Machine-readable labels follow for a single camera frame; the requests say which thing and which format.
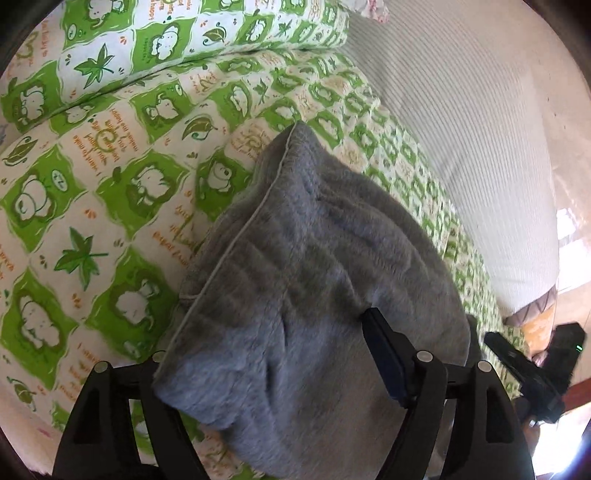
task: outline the elephant print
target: elephant print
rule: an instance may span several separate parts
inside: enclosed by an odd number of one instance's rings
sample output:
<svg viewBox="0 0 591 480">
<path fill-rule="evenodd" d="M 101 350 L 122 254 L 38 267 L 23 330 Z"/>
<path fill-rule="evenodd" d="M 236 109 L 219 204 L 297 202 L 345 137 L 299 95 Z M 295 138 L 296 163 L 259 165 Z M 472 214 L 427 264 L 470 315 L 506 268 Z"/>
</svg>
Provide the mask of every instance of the elephant print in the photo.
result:
<svg viewBox="0 0 591 480">
<path fill-rule="evenodd" d="M 178 43 L 178 27 L 170 25 L 162 35 L 152 40 L 152 55 L 164 61 L 173 54 L 173 50 Z"/>
<path fill-rule="evenodd" d="M 88 18 L 94 22 L 92 28 L 100 27 L 111 13 L 124 11 L 123 0 L 89 0 L 88 2 Z"/>
<path fill-rule="evenodd" d="M 88 116 L 88 112 L 92 110 L 91 105 L 76 105 L 66 110 L 66 122 L 69 124 L 77 124 L 82 122 Z"/>
<path fill-rule="evenodd" d="M 27 126 L 42 117 L 45 105 L 45 92 L 42 86 L 34 85 L 21 92 L 20 118 L 18 121 Z"/>
<path fill-rule="evenodd" d="M 50 347 L 60 344 L 60 331 L 41 305 L 25 295 L 20 299 L 19 308 L 23 322 L 21 333 L 37 350 L 43 344 Z"/>
<path fill-rule="evenodd" d="M 26 222 L 34 216 L 41 218 L 50 216 L 52 205 L 45 185 L 36 174 L 32 174 L 22 184 L 21 194 L 15 201 L 14 210 L 21 221 Z"/>
<path fill-rule="evenodd" d="M 230 101 L 242 116 L 246 116 L 248 113 L 248 97 L 246 96 L 246 93 L 244 93 L 244 90 L 238 85 L 234 86 Z"/>
<path fill-rule="evenodd" d="M 258 18 L 252 26 L 250 32 L 246 35 L 246 39 L 250 42 L 257 41 L 265 31 L 266 26 L 267 23 L 264 20 Z"/>
<path fill-rule="evenodd" d="M 150 312 L 150 299 L 160 293 L 158 286 L 148 280 L 142 280 L 139 290 L 122 293 L 115 303 L 115 308 L 132 325 L 148 320 L 148 330 L 154 326 L 154 317 Z"/>
<path fill-rule="evenodd" d="M 174 120 L 179 116 L 179 112 L 171 99 L 166 98 L 163 93 L 159 93 L 156 99 L 156 105 L 145 107 L 145 113 L 153 122 L 159 119 Z"/>
<path fill-rule="evenodd" d="M 225 165 L 215 162 L 209 171 L 207 180 L 204 178 L 199 179 L 200 191 L 202 198 L 205 198 L 204 186 L 207 182 L 207 186 L 212 190 L 217 190 L 220 193 L 227 193 L 232 188 L 230 179 L 232 178 L 232 170 Z"/>
<path fill-rule="evenodd" d="M 172 185 L 166 180 L 164 174 L 154 165 L 144 167 L 134 178 L 131 184 L 136 187 L 138 203 L 152 206 L 164 197 Z"/>
</svg>

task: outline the green leaf print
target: green leaf print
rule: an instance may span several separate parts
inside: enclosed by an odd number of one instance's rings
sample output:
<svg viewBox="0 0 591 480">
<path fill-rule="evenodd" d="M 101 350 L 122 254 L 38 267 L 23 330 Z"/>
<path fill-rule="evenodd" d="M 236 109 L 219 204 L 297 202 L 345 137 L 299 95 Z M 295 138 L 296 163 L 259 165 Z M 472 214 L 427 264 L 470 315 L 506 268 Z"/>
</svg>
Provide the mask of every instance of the green leaf print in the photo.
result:
<svg viewBox="0 0 591 480">
<path fill-rule="evenodd" d="M 199 115 L 193 120 L 187 120 L 185 122 L 187 127 L 183 132 L 183 140 L 191 135 L 194 140 L 205 140 L 212 130 L 217 130 L 213 126 L 212 118 L 209 115 Z"/>
<path fill-rule="evenodd" d="M 14 393 L 16 393 L 18 399 L 24 404 L 28 405 L 31 411 L 37 411 L 33 395 L 37 395 L 37 392 L 29 390 L 29 388 L 20 380 L 16 378 L 7 377 L 8 383 L 14 385 Z"/>
<path fill-rule="evenodd" d="M 27 161 L 27 155 L 36 144 L 36 139 L 33 140 L 32 137 L 25 137 L 12 149 L 10 155 L 3 158 L 2 161 L 7 167 L 13 167 L 19 163 L 25 163 Z"/>
<path fill-rule="evenodd" d="M 121 167 L 115 167 L 113 169 L 113 181 L 119 183 L 121 181 Z"/>
<path fill-rule="evenodd" d="M 17 77 L 13 77 L 10 79 L 10 82 L 8 82 L 8 93 L 11 93 L 14 90 L 14 87 L 17 86 L 17 83 L 18 83 Z"/>
<path fill-rule="evenodd" d="M 86 61 L 83 61 L 74 67 L 74 70 L 77 70 L 83 76 L 88 75 L 86 84 L 84 85 L 85 89 L 87 89 L 94 82 L 99 83 L 103 79 L 103 72 L 113 73 L 113 70 L 106 68 L 113 58 L 115 58 L 115 56 L 108 55 L 107 45 L 106 43 L 103 43 L 103 46 L 99 52 L 99 56 L 96 60 L 88 58 Z"/>
<path fill-rule="evenodd" d="M 253 88 L 253 90 L 261 96 L 261 100 L 259 100 L 259 105 L 265 101 L 265 94 L 267 93 L 268 89 L 269 87 L 265 82 L 262 81 L 262 79 L 259 80 L 259 84 Z"/>
<path fill-rule="evenodd" d="M 207 37 L 205 40 L 203 40 L 203 45 L 208 47 L 210 45 L 213 45 L 214 43 L 224 41 L 226 40 L 226 35 L 226 29 L 222 27 L 220 22 L 217 22 L 215 28 L 207 30 L 203 34 L 204 37 Z"/>
<path fill-rule="evenodd" d="M 293 20 L 290 20 L 289 23 L 280 23 L 279 24 L 279 34 L 277 35 L 278 37 L 283 37 L 284 35 L 287 35 L 287 31 L 291 27 L 291 22 L 293 22 Z"/>
<path fill-rule="evenodd" d="M 64 410 L 59 403 L 53 402 L 53 407 L 51 409 L 51 426 L 55 429 L 63 432 L 66 429 L 66 425 L 68 423 L 68 418 L 70 414 Z"/>
<path fill-rule="evenodd" d="M 53 269 L 54 271 L 65 270 L 69 274 L 78 269 L 84 291 L 88 288 L 92 275 L 99 274 L 99 267 L 93 257 L 106 257 L 109 255 L 106 253 L 90 253 L 92 251 L 92 238 L 93 236 L 84 238 L 75 228 L 70 227 L 70 240 L 74 250 L 63 250 L 63 255 Z"/>
</svg>

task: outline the bed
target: bed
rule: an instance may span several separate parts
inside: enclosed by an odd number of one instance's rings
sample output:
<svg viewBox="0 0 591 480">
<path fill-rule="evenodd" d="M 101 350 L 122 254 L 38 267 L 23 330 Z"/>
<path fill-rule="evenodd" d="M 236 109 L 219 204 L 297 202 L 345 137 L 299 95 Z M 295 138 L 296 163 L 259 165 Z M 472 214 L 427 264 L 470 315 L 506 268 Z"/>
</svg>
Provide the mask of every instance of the bed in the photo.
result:
<svg viewBox="0 0 591 480">
<path fill-rule="evenodd" d="M 397 7 L 428 18 L 410 3 L 390 5 L 391 25 L 426 38 L 408 18 L 397 20 Z M 449 98 L 437 82 L 423 93 L 392 88 L 363 49 L 363 21 L 323 0 L 69 0 L 24 41 L 0 82 L 0 396 L 17 412 L 2 426 L 27 446 L 21 452 L 30 466 L 51 468 L 96 361 L 139 362 L 165 348 L 191 256 L 248 186 L 258 154 L 296 119 L 414 216 L 449 266 L 479 334 L 501 330 L 524 347 L 502 314 L 535 300 L 557 276 L 548 155 L 523 87 L 527 75 L 517 77 L 512 109 L 477 125 L 473 116 L 454 116 L 449 102 L 464 96 L 469 112 L 486 89 L 475 99 L 470 85 L 449 90 Z M 417 51 L 393 48 L 388 80 L 400 74 L 400 87 L 430 78 L 410 75 Z M 497 59 L 487 68 L 501 75 L 503 65 Z M 507 67 L 495 85 L 514 74 Z M 498 103 L 488 99 L 490 107 Z M 504 116 L 519 121 L 503 123 Z M 520 121 L 530 126 L 524 133 L 513 130 Z M 464 132 L 462 122 L 480 130 Z M 491 125 L 506 131 L 487 137 Z M 515 149 L 520 163 L 511 170 Z M 476 154 L 490 161 L 478 163 L 478 174 L 466 161 Z M 521 176 L 508 174 L 516 171 Z M 530 218 L 527 209 L 534 209 Z M 535 258 L 547 262 L 535 270 Z M 485 355 L 515 395 L 515 381 Z M 138 447 L 153 461 L 141 408 L 131 408 Z M 260 476 L 226 452 L 215 432 L 185 420 L 213 479 Z"/>
</svg>

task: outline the bedsheet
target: bedsheet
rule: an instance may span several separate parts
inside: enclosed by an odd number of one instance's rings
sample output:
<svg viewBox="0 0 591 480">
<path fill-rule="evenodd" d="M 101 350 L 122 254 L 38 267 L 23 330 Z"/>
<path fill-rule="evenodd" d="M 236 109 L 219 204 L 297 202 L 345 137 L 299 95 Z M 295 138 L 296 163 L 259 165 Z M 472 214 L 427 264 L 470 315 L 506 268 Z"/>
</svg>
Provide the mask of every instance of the bedsheet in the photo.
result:
<svg viewBox="0 0 591 480">
<path fill-rule="evenodd" d="M 2 77 L 0 151 L 41 121 L 166 67 L 254 49 L 338 47 L 348 29 L 347 12 L 326 0 L 64 0 Z"/>
<path fill-rule="evenodd" d="M 59 55 L 92 56 L 117 71 L 97 38 Z M 44 90 L 43 105 L 34 91 L 49 85 L 43 68 L 51 60 L 29 74 L 28 63 L 17 67 L 0 85 L 4 115 L 16 112 L 11 125 L 20 129 L 0 155 L 0 381 L 57 429 L 96 361 L 130 364 L 166 348 L 188 261 L 247 188 L 261 151 L 295 120 L 408 209 L 450 268 L 480 336 L 504 329 L 482 257 L 418 142 L 346 56 L 278 47 L 213 52 L 161 64 L 117 89 L 101 86 L 106 74 L 74 69 L 78 82 L 95 78 L 89 86 L 96 83 L 98 95 L 70 104 L 65 80 Z M 12 108 L 15 99 L 27 113 Z M 46 108 L 57 99 L 62 105 Z M 19 126 L 36 106 L 39 117 Z M 515 394 L 516 383 L 485 355 Z M 138 403 L 132 418 L 150 461 Z M 185 420 L 213 480 L 262 475 L 227 452 L 215 432 Z"/>
</svg>

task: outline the green patterned pillow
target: green patterned pillow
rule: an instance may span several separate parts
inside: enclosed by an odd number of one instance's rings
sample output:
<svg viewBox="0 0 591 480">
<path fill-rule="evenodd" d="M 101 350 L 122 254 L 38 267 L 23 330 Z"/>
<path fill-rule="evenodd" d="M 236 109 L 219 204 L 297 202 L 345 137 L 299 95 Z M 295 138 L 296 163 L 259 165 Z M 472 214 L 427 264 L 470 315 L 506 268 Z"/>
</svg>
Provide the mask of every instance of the green patterned pillow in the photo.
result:
<svg viewBox="0 0 591 480">
<path fill-rule="evenodd" d="M 84 118 L 98 93 L 166 67 L 263 48 L 338 47 L 348 27 L 346 11 L 326 0 L 66 0 L 0 80 L 4 145 L 73 105 L 81 104 L 71 119 Z"/>
</svg>

